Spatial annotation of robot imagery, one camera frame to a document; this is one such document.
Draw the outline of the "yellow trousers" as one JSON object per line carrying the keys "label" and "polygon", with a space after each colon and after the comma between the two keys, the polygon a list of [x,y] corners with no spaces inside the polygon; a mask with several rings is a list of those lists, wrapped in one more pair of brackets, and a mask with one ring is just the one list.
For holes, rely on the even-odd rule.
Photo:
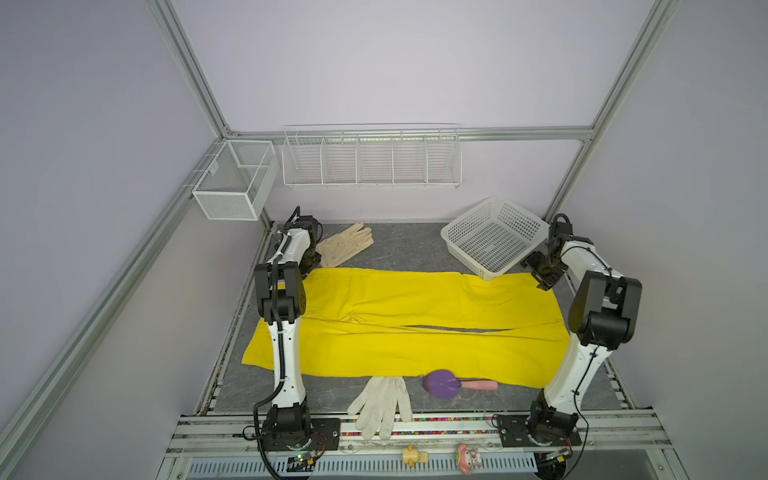
{"label": "yellow trousers", "polygon": [[305,376],[459,378],[540,389],[569,344],[555,295],[526,274],[334,268],[305,280]]}

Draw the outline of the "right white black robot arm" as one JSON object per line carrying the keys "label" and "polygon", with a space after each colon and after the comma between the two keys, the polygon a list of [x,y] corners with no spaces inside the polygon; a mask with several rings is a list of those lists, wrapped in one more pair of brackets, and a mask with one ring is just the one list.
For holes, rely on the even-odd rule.
{"label": "right white black robot arm", "polygon": [[531,253],[524,264],[541,290],[552,289],[563,277],[575,289],[567,316],[570,337],[565,357],[532,403],[526,421],[531,440],[549,445],[571,437],[581,417],[582,395],[597,370],[632,339],[642,284],[610,266],[590,239],[576,236],[563,213],[549,224],[546,250]]}

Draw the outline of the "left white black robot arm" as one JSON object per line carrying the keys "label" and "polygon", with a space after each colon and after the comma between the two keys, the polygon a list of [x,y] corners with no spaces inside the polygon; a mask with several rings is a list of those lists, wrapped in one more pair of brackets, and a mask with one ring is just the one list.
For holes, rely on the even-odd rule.
{"label": "left white black robot arm", "polygon": [[270,449],[288,450],[312,434],[299,333],[307,308],[304,279],[320,262],[316,246],[322,226],[297,207],[277,234],[274,253],[254,272],[256,305],[272,346],[274,378],[272,393],[256,402],[254,409],[269,408],[264,421],[257,424],[257,439]]}

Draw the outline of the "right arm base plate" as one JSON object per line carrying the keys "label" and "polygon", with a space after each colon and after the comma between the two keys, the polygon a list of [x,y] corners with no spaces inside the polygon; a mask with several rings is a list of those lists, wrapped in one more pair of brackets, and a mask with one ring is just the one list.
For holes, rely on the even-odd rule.
{"label": "right arm base plate", "polygon": [[526,415],[498,415],[497,424],[503,447],[566,447],[581,446],[577,431],[577,414],[556,414],[551,418],[532,420]]}

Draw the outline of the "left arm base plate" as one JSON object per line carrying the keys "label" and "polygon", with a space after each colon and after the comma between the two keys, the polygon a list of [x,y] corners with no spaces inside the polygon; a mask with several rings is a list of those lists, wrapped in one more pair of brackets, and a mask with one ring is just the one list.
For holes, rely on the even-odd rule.
{"label": "left arm base plate", "polygon": [[335,451],[341,439],[341,419],[312,418],[309,431],[277,432],[264,427],[259,442],[267,452]]}

